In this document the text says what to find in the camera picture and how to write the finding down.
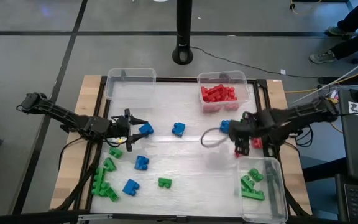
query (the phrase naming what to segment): red bricks in bin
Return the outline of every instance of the red bricks in bin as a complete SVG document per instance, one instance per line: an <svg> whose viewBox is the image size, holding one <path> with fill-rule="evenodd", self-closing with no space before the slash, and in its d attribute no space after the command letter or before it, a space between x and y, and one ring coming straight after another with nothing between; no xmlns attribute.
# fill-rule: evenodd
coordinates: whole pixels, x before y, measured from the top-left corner
<svg viewBox="0 0 358 224"><path fill-rule="evenodd" d="M213 88L207 89L201 87L201 95L203 100L207 103L222 102L222 101L236 101L237 97L234 92L234 87L224 87L219 84ZM238 103L230 103L224 105L227 110L237 110L239 108ZM217 112L221 109L221 105L205 105L204 112Z"/></svg>

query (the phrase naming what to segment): plastic bin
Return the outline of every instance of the plastic bin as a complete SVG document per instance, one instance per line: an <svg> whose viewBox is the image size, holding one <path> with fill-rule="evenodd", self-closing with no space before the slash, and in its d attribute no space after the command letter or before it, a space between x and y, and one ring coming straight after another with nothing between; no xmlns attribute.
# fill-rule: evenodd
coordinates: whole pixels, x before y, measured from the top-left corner
<svg viewBox="0 0 358 224"><path fill-rule="evenodd" d="M222 108L237 110L241 104L250 100L247 79L241 71L201 73L197 77L197 82L203 113L218 112ZM210 89L220 84L223 87L233 87L237 100L207 102L203 99L202 87Z"/></svg>
<svg viewBox="0 0 358 224"><path fill-rule="evenodd" d="M149 108L156 76L152 68L113 68L107 77L106 98L122 108Z"/></svg>
<svg viewBox="0 0 358 224"><path fill-rule="evenodd" d="M271 157L239 157L238 168L240 197L241 177L249 175L248 171L252 168L256 168L264 176L263 180L255 182L254 189L261 190L265 200L242 197L242 218L247 222L285 223L288 219L288 209L279 161Z"/></svg>

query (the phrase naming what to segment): gray floor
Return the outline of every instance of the gray floor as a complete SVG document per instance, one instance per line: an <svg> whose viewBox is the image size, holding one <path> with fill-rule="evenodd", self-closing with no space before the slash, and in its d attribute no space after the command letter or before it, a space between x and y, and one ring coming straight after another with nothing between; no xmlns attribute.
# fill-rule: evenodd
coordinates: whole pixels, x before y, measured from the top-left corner
<svg viewBox="0 0 358 224"><path fill-rule="evenodd" d="M194 0L192 30L323 32L348 12L343 3L297 3L294 15L287 0ZM81 31L165 31L175 30L175 0L93 0L80 25ZM73 30L80 0L0 1L0 30ZM316 80L272 75L212 58L194 49L194 61L185 66L171 60L176 37L162 36L78 36L68 62L57 103L73 110L83 75L106 75L114 67L150 67L164 77L195 77L201 72L241 70L248 78L282 79L286 91L315 88ZM51 93L69 37L0 36L0 215L9 213L19 188L29 151L41 116L24 115L14 108L33 91ZM312 37L192 37L191 44L220 57L293 75L337 77L353 65L348 60L315 65L313 52L324 52L340 43L338 38ZM293 101L302 95L287 95ZM48 210L57 178L58 156L67 135L52 121L40 155L24 212ZM302 164L312 166L344 155L342 135L328 124L312 125L315 140L301 148ZM314 185L308 186L315 198ZM312 207L326 212L319 202Z"/></svg>

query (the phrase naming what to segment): white cable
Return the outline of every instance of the white cable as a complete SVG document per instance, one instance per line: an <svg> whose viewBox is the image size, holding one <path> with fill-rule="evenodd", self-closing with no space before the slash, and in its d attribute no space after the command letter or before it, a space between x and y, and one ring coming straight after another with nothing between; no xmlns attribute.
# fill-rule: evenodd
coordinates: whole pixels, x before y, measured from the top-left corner
<svg viewBox="0 0 358 224"><path fill-rule="evenodd" d="M311 96L311 95L317 93L317 92L320 91L320 90L323 90L323 89L326 88L327 86L330 86L330 85L332 85L333 83L337 82L338 80L341 80L342 78L348 76L348 74L352 73L352 72L353 72L354 70L356 70L356 69L358 69L358 66L356 66L355 68L353 68L352 70L350 70L349 72L347 72L345 75L343 75L343 76L337 78L336 80L332 81L331 83L328 83L327 85L321 87L320 89L315 90L315 91L313 91L313 92L307 94L306 96L301 97L301 98L295 100L294 102L291 102L290 104L296 103L296 102L298 102L298 101L300 101L300 100L305 99L306 97L309 97L309 96Z"/></svg>

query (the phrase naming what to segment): green lego brick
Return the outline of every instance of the green lego brick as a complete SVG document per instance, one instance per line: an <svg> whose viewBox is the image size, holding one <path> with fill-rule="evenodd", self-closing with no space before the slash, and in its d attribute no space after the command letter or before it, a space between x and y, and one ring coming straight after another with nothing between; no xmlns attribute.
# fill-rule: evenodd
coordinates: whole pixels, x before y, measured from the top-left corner
<svg viewBox="0 0 358 224"><path fill-rule="evenodd" d="M244 188L241 190L241 195L243 197L252 198L256 200L265 200L265 195L263 191L250 190L248 188Z"/></svg>
<svg viewBox="0 0 358 224"><path fill-rule="evenodd" d="M104 182L100 185L100 191L99 191L99 196L101 197L107 197L107 191L110 188L110 184L107 182Z"/></svg>
<svg viewBox="0 0 358 224"><path fill-rule="evenodd" d="M251 180L248 175L241 177L241 183L244 187L247 187L248 189L253 189L255 185L255 182Z"/></svg>
<svg viewBox="0 0 358 224"><path fill-rule="evenodd" d="M260 174L259 171L255 168L252 168L250 171L248 171L248 174L256 183L264 179L264 176Z"/></svg>
<svg viewBox="0 0 358 224"><path fill-rule="evenodd" d="M103 183L104 179L104 168L97 168L96 169L96 175L94 176L94 182L92 183L92 194L93 195L99 195L100 192L100 186Z"/></svg>
<svg viewBox="0 0 358 224"><path fill-rule="evenodd" d="M116 191L114 191L114 189L112 187L109 187L107 189L107 195L112 202L115 202L119 199L118 194L116 193Z"/></svg>
<svg viewBox="0 0 358 224"><path fill-rule="evenodd" d="M112 161L112 159L110 157L107 157L104 160L103 165L106 167L106 170L109 172L112 172L117 169L116 165L114 164L114 162Z"/></svg>
<svg viewBox="0 0 358 224"><path fill-rule="evenodd" d="M117 159L122 156L122 151L115 147L111 147L109 153L110 153L110 155L114 156Z"/></svg>
<svg viewBox="0 0 358 224"><path fill-rule="evenodd" d="M171 185L172 185L171 179L162 178L162 177L158 178L158 186L170 188Z"/></svg>

